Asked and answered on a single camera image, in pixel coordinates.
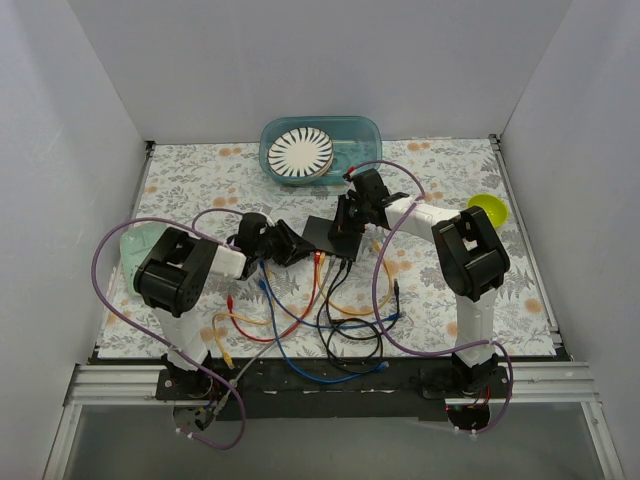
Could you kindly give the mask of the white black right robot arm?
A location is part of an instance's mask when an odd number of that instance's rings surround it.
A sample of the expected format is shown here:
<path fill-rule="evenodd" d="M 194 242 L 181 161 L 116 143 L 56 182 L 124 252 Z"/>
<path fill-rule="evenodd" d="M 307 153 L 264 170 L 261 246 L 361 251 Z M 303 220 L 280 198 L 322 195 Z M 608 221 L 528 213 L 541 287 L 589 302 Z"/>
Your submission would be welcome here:
<path fill-rule="evenodd" d="M 375 169 L 350 168 L 343 178 L 352 188 L 339 197 L 329 237 L 346 239 L 371 224 L 435 245 L 442 276 L 456 299 L 456 343 L 447 351 L 453 387 L 464 397 L 479 395 L 497 368 L 495 303 L 510 269 L 488 215 L 480 207 L 444 209 L 423 196 L 391 193 Z"/>

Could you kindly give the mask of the black network switch box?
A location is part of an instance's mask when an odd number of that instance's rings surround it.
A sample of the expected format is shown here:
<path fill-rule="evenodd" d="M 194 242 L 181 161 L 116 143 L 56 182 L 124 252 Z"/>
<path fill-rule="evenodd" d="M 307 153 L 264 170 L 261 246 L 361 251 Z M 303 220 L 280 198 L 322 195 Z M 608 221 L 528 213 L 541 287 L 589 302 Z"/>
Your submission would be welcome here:
<path fill-rule="evenodd" d="M 311 243 L 317 251 L 355 262 L 362 241 L 361 233 L 332 234 L 333 222 L 328 219 L 309 216 L 302 238 Z"/>

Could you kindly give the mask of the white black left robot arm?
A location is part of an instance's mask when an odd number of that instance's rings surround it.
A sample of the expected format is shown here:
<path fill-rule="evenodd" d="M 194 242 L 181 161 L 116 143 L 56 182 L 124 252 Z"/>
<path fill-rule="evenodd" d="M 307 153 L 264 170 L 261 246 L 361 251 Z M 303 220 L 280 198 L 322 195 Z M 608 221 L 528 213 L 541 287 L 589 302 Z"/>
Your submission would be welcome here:
<path fill-rule="evenodd" d="M 153 309 L 169 343 L 167 360 L 182 370 L 178 387 L 193 400 L 205 398 L 213 386 L 211 373 L 200 367 L 208 355 L 201 326 L 192 310 L 212 274 L 245 280 L 261 261 L 288 267 L 315 251 L 312 243 L 286 222 L 272 222 L 261 213 L 242 216 L 229 246 L 167 228 L 134 276 L 133 287 Z"/>

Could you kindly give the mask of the yellow ethernet cable short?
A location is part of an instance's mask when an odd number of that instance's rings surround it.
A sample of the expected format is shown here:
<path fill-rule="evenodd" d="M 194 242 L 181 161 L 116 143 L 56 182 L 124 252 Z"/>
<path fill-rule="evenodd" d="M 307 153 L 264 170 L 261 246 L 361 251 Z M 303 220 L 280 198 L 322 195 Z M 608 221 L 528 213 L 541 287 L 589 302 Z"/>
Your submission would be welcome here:
<path fill-rule="evenodd" d="M 226 364 L 226 366 L 230 369 L 233 370 L 235 368 L 235 364 L 234 364 L 234 360 L 232 355 L 229 353 L 228 349 L 227 349 L 227 342 L 225 341 L 225 338 L 229 335 L 228 330 L 227 333 L 225 335 L 222 334 L 222 330 L 223 328 L 221 326 L 219 326 L 219 323 L 221 321 L 223 321 L 224 319 L 228 319 L 233 326 L 235 326 L 236 324 L 247 324 L 247 325 L 252 325 L 252 326 L 257 326 L 257 327 L 266 327 L 267 326 L 267 321 L 266 320 L 254 320 L 254 319 L 250 319 L 247 318 L 245 316 L 242 315 L 235 315 L 232 314 L 230 312 L 218 312 L 216 314 L 213 315 L 212 319 L 211 319 L 211 324 L 212 324 L 212 330 L 213 330 L 213 335 L 214 335 L 214 342 L 221 354 L 221 357 L 224 361 L 224 363 Z"/>

